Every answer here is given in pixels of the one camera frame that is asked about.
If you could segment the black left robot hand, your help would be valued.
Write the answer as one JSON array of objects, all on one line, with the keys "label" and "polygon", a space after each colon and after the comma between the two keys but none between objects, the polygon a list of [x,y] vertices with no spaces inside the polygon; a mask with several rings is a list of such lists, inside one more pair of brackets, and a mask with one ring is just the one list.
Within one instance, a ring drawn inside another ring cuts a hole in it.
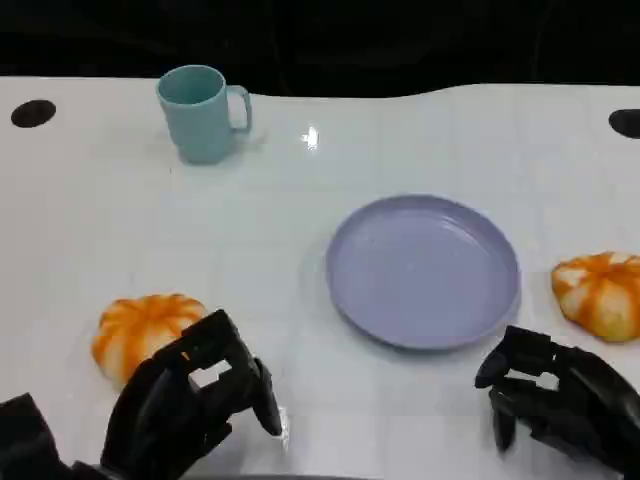
[{"label": "black left robot hand", "polygon": [[282,435],[271,374],[219,309],[136,368],[110,416],[100,465],[121,479],[178,479],[245,410]]}]

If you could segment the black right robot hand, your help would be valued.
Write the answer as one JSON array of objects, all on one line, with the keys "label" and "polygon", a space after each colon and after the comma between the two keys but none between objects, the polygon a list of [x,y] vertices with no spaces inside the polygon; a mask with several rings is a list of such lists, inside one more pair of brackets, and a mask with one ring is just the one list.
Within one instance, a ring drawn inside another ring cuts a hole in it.
[{"label": "black right robot hand", "polygon": [[601,357],[509,326],[474,385],[489,390],[500,453],[521,423],[531,438],[568,456],[594,459],[624,479],[639,477],[639,393]]}]

